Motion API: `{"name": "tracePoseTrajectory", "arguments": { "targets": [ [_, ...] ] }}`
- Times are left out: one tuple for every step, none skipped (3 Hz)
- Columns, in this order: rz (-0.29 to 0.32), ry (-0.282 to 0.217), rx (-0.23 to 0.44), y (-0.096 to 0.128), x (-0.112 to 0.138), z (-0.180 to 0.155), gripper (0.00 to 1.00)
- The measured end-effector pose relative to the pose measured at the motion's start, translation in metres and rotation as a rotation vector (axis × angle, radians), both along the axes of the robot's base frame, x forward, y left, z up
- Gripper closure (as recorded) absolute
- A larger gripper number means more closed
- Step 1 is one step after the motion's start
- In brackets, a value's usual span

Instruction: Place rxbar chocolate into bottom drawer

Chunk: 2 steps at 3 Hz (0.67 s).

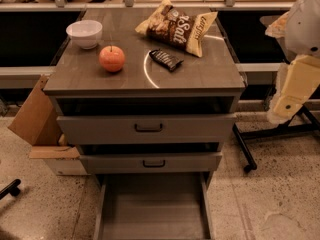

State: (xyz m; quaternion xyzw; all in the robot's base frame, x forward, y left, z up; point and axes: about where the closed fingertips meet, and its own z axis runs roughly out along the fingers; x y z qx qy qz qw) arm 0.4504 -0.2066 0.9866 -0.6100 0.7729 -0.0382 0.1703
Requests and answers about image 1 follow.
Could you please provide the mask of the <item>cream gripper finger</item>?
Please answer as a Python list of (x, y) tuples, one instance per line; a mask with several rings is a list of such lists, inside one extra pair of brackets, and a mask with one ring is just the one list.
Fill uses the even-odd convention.
[(282, 124), (302, 108), (320, 85), (320, 59), (298, 55), (289, 65), (279, 68), (276, 94), (270, 101), (267, 119)]
[(278, 19), (273, 21), (265, 30), (265, 34), (269, 37), (274, 37), (274, 38), (284, 37), (287, 19), (288, 19), (288, 12), (284, 13)]

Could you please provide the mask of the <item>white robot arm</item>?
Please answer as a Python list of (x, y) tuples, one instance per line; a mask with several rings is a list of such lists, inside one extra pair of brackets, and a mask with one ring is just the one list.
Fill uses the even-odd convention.
[(297, 0), (265, 34), (283, 38), (294, 57), (278, 69), (276, 93), (267, 112), (270, 123), (282, 124), (293, 118), (320, 85), (320, 0)]

